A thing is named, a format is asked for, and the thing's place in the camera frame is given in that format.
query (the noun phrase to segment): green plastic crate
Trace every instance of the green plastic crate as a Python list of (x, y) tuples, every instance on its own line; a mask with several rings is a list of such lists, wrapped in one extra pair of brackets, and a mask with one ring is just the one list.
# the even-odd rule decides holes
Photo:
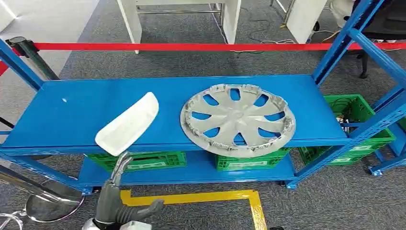
[[(359, 94), (328, 95), (324, 96), (336, 116), (343, 115), (351, 122), (365, 122), (375, 112)], [(389, 129), (384, 129), (375, 136), (363, 141), (350, 151), (344, 153), (329, 165), (348, 165), (371, 154), (380, 147), (395, 140), (395, 136)], [(300, 148), (299, 152), (305, 164), (315, 160), (330, 146)]]
[[(109, 154), (85, 154), (85, 156), (110, 172), (118, 159)], [(134, 159), (128, 164), (126, 172), (186, 166), (184, 152), (135, 152), (131, 153), (131, 156)]]
[[(302, 157), (303, 163), (308, 164), (314, 161), (317, 157), (319, 157), (323, 152), (331, 148), (330, 146), (322, 146), (322, 147), (300, 147), (299, 153)], [(348, 152), (337, 159), (333, 160), (329, 163), (329, 165), (349, 165), (353, 164), (354, 162), (362, 159), (365, 156), (368, 156), (371, 153), (370, 150), (364, 151), (355, 151), (355, 152)]]
[(397, 123), (400, 125), (400, 127), (402, 127), (403, 130), (406, 131), (406, 117), (400, 119)]
[(270, 169), (281, 161), (291, 148), (281, 148), (270, 154), (252, 157), (235, 158), (216, 155), (216, 167), (219, 171), (234, 171), (246, 169)]
[[(330, 104), (336, 116), (344, 115), (350, 119), (351, 122), (365, 122), (371, 116), (375, 115), (375, 112), (369, 104), (359, 94), (329, 95), (324, 96), (324, 98)], [(365, 150), (373, 152), (394, 140), (395, 136), (386, 128), (375, 136), (355, 146), (350, 152)]]

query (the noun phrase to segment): black pole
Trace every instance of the black pole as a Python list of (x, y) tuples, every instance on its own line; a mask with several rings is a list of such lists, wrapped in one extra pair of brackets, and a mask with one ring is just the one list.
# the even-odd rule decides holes
[(0, 122), (2, 122), (3, 124), (7, 125), (10, 128), (14, 128), (14, 124), (9, 122), (8, 120), (4, 119), (3, 117), (0, 116)]
[(35, 47), (31, 40), (27, 40), (25, 37), (14, 37), (6, 40), (6, 42), (16, 49), (20, 55), (30, 58), (49, 80), (59, 80), (59, 77), (52, 71), (42, 57), (39, 56), (39, 49)]

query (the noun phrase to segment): lower shelf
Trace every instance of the lower shelf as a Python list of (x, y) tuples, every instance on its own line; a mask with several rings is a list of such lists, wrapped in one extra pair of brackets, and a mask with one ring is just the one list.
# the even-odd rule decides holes
[[(230, 172), (217, 171), (215, 157), (207, 151), (188, 151), (186, 158), (186, 167), (126, 172), (122, 176), (121, 185), (284, 181), (295, 178), (289, 154), (272, 169)], [(79, 174), (79, 184), (102, 186), (109, 177), (110, 172), (85, 158)]]

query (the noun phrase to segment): chair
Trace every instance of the chair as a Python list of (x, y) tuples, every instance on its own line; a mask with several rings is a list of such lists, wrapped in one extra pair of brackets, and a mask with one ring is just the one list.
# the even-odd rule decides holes
[[(404, 40), (406, 39), (406, 0), (386, 0), (370, 23), (362, 32), (369, 39)], [(360, 50), (357, 59), (362, 59), (361, 79), (368, 77), (368, 54)]]

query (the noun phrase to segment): white desk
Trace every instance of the white desk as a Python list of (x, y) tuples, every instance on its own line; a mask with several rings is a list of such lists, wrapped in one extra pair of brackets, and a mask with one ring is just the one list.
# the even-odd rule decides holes
[(327, 0), (292, 0), (288, 10), (285, 10), (279, 0), (271, 0), (271, 4), (274, 1), (285, 11), (286, 26), (299, 44), (306, 43), (327, 3)]
[[(234, 44), (236, 40), (236, 32), (238, 25), (238, 17), (240, 13), (241, 0), (117, 0), (120, 7), (121, 14), (123, 15), (125, 25), (132, 43), (140, 43), (142, 35), (142, 27), (138, 15), (142, 12), (137, 9), (137, 6), (150, 6), (150, 5), (187, 5), (187, 4), (210, 4), (216, 3), (221, 6), (221, 10), (217, 12), (220, 14), (221, 25), (229, 44)], [(179, 12), (148, 12), (153, 13), (179, 13)]]

